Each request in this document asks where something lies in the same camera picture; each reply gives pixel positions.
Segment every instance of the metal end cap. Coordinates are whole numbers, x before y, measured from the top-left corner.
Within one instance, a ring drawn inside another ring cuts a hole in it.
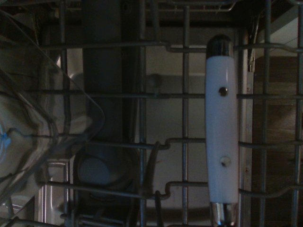
[[[235,227],[238,219],[237,203],[211,202],[211,220],[213,227]]]
[[[233,57],[233,43],[226,35],[216,35],[207,44],[206,59],[213,56]]]

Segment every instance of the white handle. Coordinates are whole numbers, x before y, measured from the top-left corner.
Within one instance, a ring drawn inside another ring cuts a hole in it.
[[[206,61],[205,123],[210,202],[238,203],[238,105],[234,58]]]

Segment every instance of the blue mark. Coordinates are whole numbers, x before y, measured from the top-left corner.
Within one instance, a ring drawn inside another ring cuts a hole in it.
[[[11,143],[11,139],[8,137],[6,133],[0,134],[0,163],[5,158],[6,149]]]

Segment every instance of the dishwasher rack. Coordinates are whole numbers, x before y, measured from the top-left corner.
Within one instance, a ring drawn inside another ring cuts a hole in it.
[[[146,226],[146,200],[155,200],[156,207],[156,218],[157,226],[163,227],[163,220],[161,217],[161,200],[168,199],[170,197],[170,188],[175,186],[182,187],[182,225],[173,225],[170,227],[195,227],[188,225],[188,188],[189,187],[207,187],[205,182],[189,182],[188,181],[188,144],[189,143],[205,143],[204,138],[189,138],[188,137],[188,101],[189,99],[204,99],[204,94],[189,94],[189,54],[190,53],[205,53],[205,48],[191,48],[189,43],[189,22],[190,22],[190,8],[195,6],[216,6],[215,11],[220,11],[221,6],[231,5],[229,10],[233,8],[236,2],[240,0],[225,0],[225,1],[173,1],[168,0],[167,3],[172,6],[182,7],[184,11],[184,27],[183,27],[183,47],[176,48],[172,47],[169,42],[161,40],[160,36],[160,24],[159,24],[159,9],[156,0],[150,0],[152,24],[155,32],[154,41],[145,41],[145,30],[146,30],[146,2],[145,0],[140,0],[140,41],[138,42],[123,42],[123,43],[103,43],[103,44],[65,44],[65,1],[60,1],[60,31],[61,31],[61,42],[62,44],[41,46],[42,50],[61,50],[62,54],[62,69],[66,72],[64,65],[67,64],[67,49],[75,48],[109,48],[109,47],[140,47],[140,58],[139,58],[139,70],[140,70],[140,92],[139,93],[111,93],[111,94],[90,94],[91,97],[106,97],[106,98],[136,98],[139,100],[139,135],[140,143],[114,143],[109,141],[91,141],[90,143],[123,147],[123,148],[137,148],[140,151],[140,183],[141,190],[140,193],[133,192],[120,192],[114,190],[106,190],[100,187],[92,186],[79,186],[70,183],[69,179],[69,163],[64,164],[65,174],[64,182],[48,182],[46,185],[62,187],[65,189],[64,196],[64,206],[68,208],[68,202],[70,201],[69,190],[83,190],[88,192],[99,192],[110,195],[125,196],[131,198],[140,199],[140,226]],[[270,16],[271,16],[271,0],[266,0],[266,11],[265,11],[265,43],[263,44],[247,44],[235,46],[235,51],[244,51],[256,48],[264,49],[264,61],[265,61],[265,71],[264,71],[264,81],[263,81],[263,94],[260,95],[248,95],[248,94],[238,94],[238,99],[260,99],[263,104],[262,113],[262,143],[253,144],[246,142],[239,142],[239,146],[245,148],[253,148],[262,150],[261,159],[261,192],[249,192],[239,189],[241,195],[246,195],[250,197],[260,198],[260,227],[265,224],[265,201],[266,199],[275,198],[283,195],[289,190],[293,191],[292,199],[292,217],[291,225],[297,226],[298,220],[298,203],[299,203],[299,191],[303,190],[303,185],[300,183],[300,157],[301,157],[301,146],[303,145],[302,140],[302,109],[303,109],[303,2],[289,0],[290,3],[298,5],[299,10],[299,27],[298,27],[298,48],[292,48],[283,44],[276,44],[270,42]],[[164,46],[168,52],[177,52],[183,54],[183,93],[182,94],[153,94],[146,93],[146,47],[147,46]],[[268,94],[269,85],[269,61],[270,49],[283,49],[289,52],[294,52],[298,54],[298,75],[297,75],[297,94],[296,95],[271,95]],[[168,99],[168,98],[178,98],[182,99],[182,138],[170,138],[167,139],[165,144],[160,144],[156,142],[155,144],[146,144],[146,99]],[[268,144],[267,143],[267,115],[268,115],[268,103],[270,99],[295,99],[296,100],[296,120],[295,120],[295,140],[279,144]],[[160,194],[156,191],[155,194],[150,194],[153,172],[156,162],[156,157],[159,150],[166,150],[170,148],[171,143],[182,143],[182,181],[180,182],[168,182],[165,187],[165,194]],[[270,148],[280,148],[283,146],[293,145],[295,147],[295,178],[294,184],[290,185],[278,192],[267,193],[266,192],[266,165],[267,165],[267,149]],[[146,150],[152,150],[148,163],[146,162]],[[53,224],[46,224],[37,221],[19,219],[18,217],[13,218],[6,227],[11,227],[14,224],[27,224],[33,226],[41,227],[59,227]],[[91,225],[95,226],[105,226],[102,222],[92,220]],[[115,225],[106,225],[107,227],[115,227]]]

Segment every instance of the clear plastic container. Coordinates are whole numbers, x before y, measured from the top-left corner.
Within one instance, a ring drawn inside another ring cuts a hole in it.
[[[50,162],[69,160],[101,130],[104,114],[2,12],[0,113],[0,218],[5,220],[52,177]]]

